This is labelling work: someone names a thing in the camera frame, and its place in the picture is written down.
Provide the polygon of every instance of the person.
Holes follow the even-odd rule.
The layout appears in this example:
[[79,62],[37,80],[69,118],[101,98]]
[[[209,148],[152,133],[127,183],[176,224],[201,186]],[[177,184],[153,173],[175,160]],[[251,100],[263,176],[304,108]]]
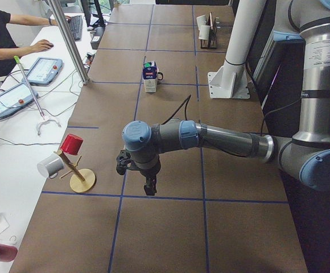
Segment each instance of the person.
[[48,40],[40,40],[34,45],[17,47],[6,27],[10,24],[22,24],[25,26],[44,26],[57,23],[54,19],[40,18],[30,15],[10,14],[0,10],[0,76],[8,75],[16,62],[14,56],[22,57],[33,52],[49,50],[53,45]]

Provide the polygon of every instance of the green handle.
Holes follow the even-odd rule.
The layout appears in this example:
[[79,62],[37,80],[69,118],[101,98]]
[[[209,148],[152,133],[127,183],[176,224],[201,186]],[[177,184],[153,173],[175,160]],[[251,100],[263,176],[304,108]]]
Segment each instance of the green handle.
[[17,64],[20,64],[20,62],[19,62],[19,57],[18,57],[18,56],[14,56],[14,58],[15,58],[16,63],[17,63]]

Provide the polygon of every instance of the wooden base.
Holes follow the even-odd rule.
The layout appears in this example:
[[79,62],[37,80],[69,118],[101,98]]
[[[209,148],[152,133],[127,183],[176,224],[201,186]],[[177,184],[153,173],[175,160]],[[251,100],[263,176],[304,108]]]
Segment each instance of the wooden base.
[[76,175],[70,178],[70,187],[77,193],[83,193],[90,190],[96,183],[96,175],[91,169],[80,169],[80,174],[83,175],[85,181],[81,181]]

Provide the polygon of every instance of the mug handle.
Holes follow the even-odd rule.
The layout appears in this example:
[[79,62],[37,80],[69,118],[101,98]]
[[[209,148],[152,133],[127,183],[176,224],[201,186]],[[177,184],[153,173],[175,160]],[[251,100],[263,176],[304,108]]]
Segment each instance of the mug handle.
[[164,74],[162,72],[158,72],[158,75],[161,75],[161,78],[158,76],[158,81],[162,81],[164,78]]

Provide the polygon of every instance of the keyboard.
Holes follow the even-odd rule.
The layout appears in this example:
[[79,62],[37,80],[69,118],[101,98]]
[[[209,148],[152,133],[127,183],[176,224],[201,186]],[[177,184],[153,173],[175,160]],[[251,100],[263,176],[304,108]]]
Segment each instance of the keyboard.
[[83,19],[81,15],[72,16],[68,23],[74,40],[75,41],[81,40],[81,32],[83,28]]

